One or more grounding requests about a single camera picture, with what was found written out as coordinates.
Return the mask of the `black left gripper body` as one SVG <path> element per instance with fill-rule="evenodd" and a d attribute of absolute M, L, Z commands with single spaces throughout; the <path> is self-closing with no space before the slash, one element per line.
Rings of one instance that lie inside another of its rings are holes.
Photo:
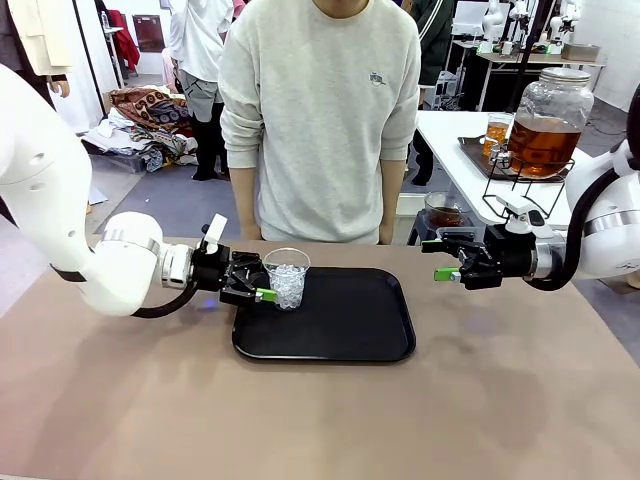
<path fill-rule="evenodd" d="M 219 246 L 214 253 L 208 253 L 199 246 L 192 257 L 192 280 L 197 291 L 218 292 L 221 301 L 235 301 L 226 290 L 230 265 L 231 249 Z"/>

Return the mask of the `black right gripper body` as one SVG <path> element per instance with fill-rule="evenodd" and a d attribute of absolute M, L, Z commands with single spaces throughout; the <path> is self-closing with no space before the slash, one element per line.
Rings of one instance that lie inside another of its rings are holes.
<path fill-rule="evenodd" d="M 486 249 L 505 278 L 528 277 L 532 271 L 536 236 L 512 233 L 505 225 L 486 227 Z"/>

